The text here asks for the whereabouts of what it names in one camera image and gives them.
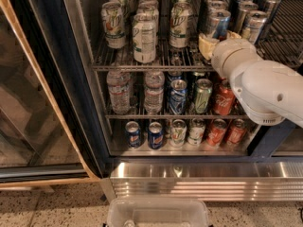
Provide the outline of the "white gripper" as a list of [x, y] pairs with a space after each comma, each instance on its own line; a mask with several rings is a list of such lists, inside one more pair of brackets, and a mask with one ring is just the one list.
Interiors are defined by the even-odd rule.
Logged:
[[214, 70], [226, 79], [243, 62], [262, 60], [251, 43], [230, 30], [227, 30], [227, 40], [222, 42], [200, 33], [198, 45], [202, 56], [208, 61], [211, 59]]

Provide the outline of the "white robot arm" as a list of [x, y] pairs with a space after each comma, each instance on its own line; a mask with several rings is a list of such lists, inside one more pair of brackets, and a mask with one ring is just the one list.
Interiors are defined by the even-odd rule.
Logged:
[[288, 119], [303, 127], [303, 76], [282, 63], [263, 59], [239, 35], [219, 41], [200, 34], [198, 45], [219, 76], [228, 80], [252, 121], [274, 126]]

